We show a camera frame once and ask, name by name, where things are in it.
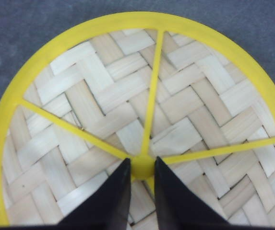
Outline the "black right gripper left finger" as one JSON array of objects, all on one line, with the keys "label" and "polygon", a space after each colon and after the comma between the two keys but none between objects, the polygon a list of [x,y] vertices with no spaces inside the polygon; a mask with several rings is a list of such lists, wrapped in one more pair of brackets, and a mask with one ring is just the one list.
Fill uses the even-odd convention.
[{"label": "black right gripper left finger", "polygon": [[131,161],[126,158],[98,190],[67,215],[59,230],[125,230],[131,201]]}]

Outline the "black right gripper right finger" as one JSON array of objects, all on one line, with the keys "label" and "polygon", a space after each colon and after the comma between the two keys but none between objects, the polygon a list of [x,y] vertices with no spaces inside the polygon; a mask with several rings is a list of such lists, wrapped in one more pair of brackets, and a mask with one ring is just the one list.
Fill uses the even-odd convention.
[{"label": "black right gripper right finger", "polygon": [[155,161],[155,207],[160,230],[226,229],[226,220],[189,190],[160,157]]}]

